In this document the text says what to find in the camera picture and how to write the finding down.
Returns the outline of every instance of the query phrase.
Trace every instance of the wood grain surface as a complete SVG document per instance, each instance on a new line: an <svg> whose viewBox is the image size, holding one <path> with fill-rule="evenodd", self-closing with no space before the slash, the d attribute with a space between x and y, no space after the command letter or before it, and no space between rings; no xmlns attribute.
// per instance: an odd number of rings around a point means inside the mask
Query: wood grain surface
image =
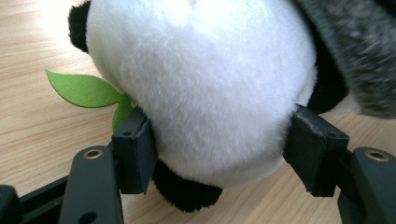
<svg viewBox="0 0 396 224"><path fill-rule="evenodd" d="M84 109L64 101L45 71L97 75L69 42L67 14L81 1L0 1L0 184L22 196L69 173L74 155L110 141L115 107ZM349 148L396 154L396 122L353 114L329 118ZM287 165L261 182L223 191L219 202L185 214L150 183L147 195L123 195L126 223L340 223L333 198L313 198Z"/></svg>

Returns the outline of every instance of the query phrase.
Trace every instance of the panda foot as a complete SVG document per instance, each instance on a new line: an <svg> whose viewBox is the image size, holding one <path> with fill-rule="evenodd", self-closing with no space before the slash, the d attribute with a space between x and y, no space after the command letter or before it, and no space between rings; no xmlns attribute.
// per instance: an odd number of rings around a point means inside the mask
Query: panda foot
<svg viewBox="0 0 396 224"><path fill-rule="evenodd" d="M152 179L165 200L183 212L191 213L209 207L218 201L222 193L218 187L183 179L163 161L157 161Z"/></svg>

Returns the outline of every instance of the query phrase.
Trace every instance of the black plastic bracket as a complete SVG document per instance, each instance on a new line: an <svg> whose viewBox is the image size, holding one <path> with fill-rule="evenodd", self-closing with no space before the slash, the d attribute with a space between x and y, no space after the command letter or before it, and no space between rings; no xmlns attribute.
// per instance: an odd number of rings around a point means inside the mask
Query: black plastic bracket
<svg viewBox="0 0 396 224"><path fill-rule="evenodd" d="M59 223L123 223L110 148L89 147L75 156Z"/></svg>
<svg viewBox="0 0 396 224"><path fill-rule="evenodd" d="M120 191L123 194L147 192L157 162L151 124L140 108L113 133L114 156L120 161Z"/></svg>
<svg viewBox="0 0 396 224"><path fill-rule="evenodd" d="M396 158L383 150L355 149L349 164L361 203L342 192L338 200L344 223L396 223Z"/></svg>
<svg viewBox="0 0 396 224"><path fill-rule="evenodd" d="M316 197L332 197L337 162L347 151L349 137L329 122L299 106L291 119L283 157Z"/></svg>
<svg viewBox="0 0 396 224"><path fill-rule="evenodd" d="M17 192L7 185L0 186L0 223L21 222L21 204Z"/></svg>

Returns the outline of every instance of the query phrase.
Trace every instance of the metal screw hole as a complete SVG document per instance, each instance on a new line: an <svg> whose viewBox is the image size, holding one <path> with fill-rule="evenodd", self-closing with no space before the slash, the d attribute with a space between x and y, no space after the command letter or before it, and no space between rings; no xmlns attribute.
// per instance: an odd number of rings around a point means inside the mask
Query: metal screw hole
<svg viewBox="0 0 396 224"><path fill-rule="evenodd" d="M85 160L94 160L94 159L101 157L102 154L103 154L103 151L101 149L92 149L92 150L89 150L86 153L84 153L84 155L82 155L82 157Z"/></svg>
<svg viewBox="0 0 396 224"><path fill-rule="evenodd" d="M389 157L380 151L367 150L366 156L375 161L389 161Z"/></svg>

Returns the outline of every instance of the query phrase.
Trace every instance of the fabric leaf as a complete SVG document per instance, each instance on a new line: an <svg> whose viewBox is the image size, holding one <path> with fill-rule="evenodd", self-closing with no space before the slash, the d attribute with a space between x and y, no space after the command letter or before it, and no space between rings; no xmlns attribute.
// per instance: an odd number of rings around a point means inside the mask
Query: fabric leaf
<svg viewBox="0 0 396 224"><path fill-rule="evenodd" d="M131 106L131 99L127 95L122 95L122 100L117 105L113 116L113 131L122 124L123 121L131 114L134 108Z"/></svg>
<svg viewBox="0 0 396 224"><path fill-rule="evenodd" d="M86 108L98 108L125 101L125 95L117 92L99 77L67 75L47 71L49 82L67 102Z"/></svg>

